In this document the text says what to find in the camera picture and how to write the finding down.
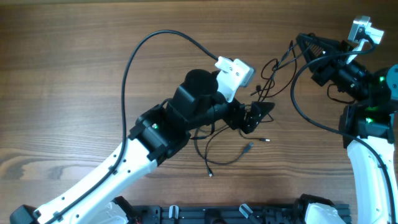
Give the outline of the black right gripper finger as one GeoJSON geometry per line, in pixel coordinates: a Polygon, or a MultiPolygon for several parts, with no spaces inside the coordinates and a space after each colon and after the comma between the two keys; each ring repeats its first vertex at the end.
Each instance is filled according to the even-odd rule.
{"type": "Polygon", "coordinates": [[[314,56],[324,56],[339,50],[340,42],[338,40],[318,37],[314,33],[310,33],[308,36],[310,38],[308,45],[311,45],[310,50],[314,56]]]}
{"type": "MultiPolygon", "coordinates": [[[[302,56],[305,59],[306,65],[309,64],[310,62],[312,62],[313,60],[322,57],[322,56],[314,56],[314,54],[312,54],[312,52],[310,50],[311,45],[308,45],[308,43],[310,42],[310,38],[308,35],[309,34],[300,33],[296,37],[296,42],[298,43],[298,46],[299,46],[300,50],[302,51],[302,56]]],[[[327,62],[317,61],[317,62],[309,65],[307,68],[312,73],[321,73],[321,72],[325,71],[326,64],[327,64],[327,62]]]]}

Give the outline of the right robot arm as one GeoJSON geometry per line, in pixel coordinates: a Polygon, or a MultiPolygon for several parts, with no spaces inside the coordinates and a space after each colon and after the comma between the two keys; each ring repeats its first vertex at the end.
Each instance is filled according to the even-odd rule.
{"type": "Polygon", "coordinates": [[[358,223],[397,223],[397,182],[394,169],[394,116],[397,113],[397,66],[375,73],[350,57],[373,52],[377,43],[369,34],[357,34],[366,50],[353,48],[345,41],[299,34],[296,42],[306,64],[297,72],[309,69],[312,80],[323,86],[327,82],[349,94],[340,116],[338,129],[309,118],[298,106],[295,89],[290,98],[299,115],[314,126],[339,134],[350,159],[356,187],[358,223]]]}

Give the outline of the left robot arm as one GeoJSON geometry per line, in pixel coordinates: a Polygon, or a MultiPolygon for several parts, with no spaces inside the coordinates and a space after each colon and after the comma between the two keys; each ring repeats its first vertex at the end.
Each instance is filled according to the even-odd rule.
{"type": "Polygon", "coordinates": [[[249,134],[274,108],[272,102],[245,105],[227,95],[250,79],[250,73],[189,71],[173,97],[125,130],[121,144],[103,163],[52,201],[37,208],[21,205],[11,213],[11,223],[137,222],[121,192],[184,148],[191,130],[222,120],[249,134]]]}

